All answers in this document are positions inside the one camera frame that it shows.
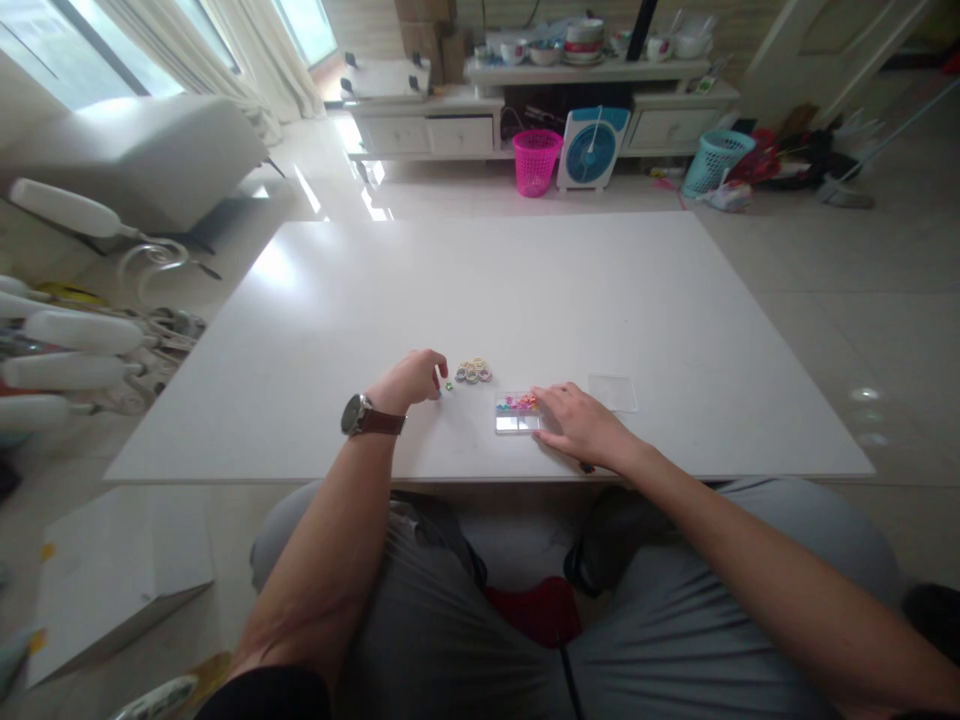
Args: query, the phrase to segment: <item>wristwatch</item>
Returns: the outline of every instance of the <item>wristwatch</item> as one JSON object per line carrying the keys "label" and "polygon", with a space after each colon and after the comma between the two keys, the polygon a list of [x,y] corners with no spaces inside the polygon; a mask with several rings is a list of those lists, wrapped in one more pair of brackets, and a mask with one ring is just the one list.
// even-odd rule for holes
{"label": "wristwatch", "polygon": [[403,430],[405,415],[388,415],[373,409],[366,395],[350,398],[340,418],[340,430],[344,435],[359,435],[364,432],[399,435]]}

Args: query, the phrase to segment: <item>blue fan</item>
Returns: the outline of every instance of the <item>blue fan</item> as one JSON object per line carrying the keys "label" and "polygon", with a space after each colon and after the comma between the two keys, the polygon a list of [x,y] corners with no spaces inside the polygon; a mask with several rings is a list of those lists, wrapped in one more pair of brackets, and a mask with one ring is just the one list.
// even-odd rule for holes
{"label": "blue fan", "polygon": [[602,188],[613,164],[630,113],[619,108],[584,108],[567,117],[557,186]]}

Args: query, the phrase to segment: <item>drawer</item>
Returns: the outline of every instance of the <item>drawer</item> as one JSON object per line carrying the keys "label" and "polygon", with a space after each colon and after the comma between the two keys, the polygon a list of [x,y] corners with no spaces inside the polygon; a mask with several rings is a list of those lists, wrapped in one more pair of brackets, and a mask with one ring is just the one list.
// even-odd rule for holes
{"label": "drawer", "polygon": [[717,116],[706,110],[641,110],[630,147],[689,144],[695,142]]}
{"label": "drawer", "polygon": [[493,118],[427,118],[427,136],[434,155],[489,155]]}
{"label": "drawer", "polygon": [[368,152],[426,153],[426,123],[422,117],[364,118],[357,120]]}

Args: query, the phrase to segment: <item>bead storage box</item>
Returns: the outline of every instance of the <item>bead storage box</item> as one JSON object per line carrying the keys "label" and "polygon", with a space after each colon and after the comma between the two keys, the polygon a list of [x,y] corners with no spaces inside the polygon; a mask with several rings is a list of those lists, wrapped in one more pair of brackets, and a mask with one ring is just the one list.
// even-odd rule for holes
{"label": "bead storage box", "polygon": [[529,391],[498,393],[496,418],[497,435],[529,434],[544,427],[537,398]]}

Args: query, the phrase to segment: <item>brown leather watch strap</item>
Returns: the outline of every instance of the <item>brown leather watch strap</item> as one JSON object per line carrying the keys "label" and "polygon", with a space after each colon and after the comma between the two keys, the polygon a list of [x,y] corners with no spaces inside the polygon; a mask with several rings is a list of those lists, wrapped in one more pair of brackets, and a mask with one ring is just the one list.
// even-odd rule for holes
{"label": "brown leather watch strap", "polygon": [[363,424],[360,432],[376,432],[384,435],[399,435],[406,421],[404,415],[388,415],[387,413],[367,410],[363,415]]}

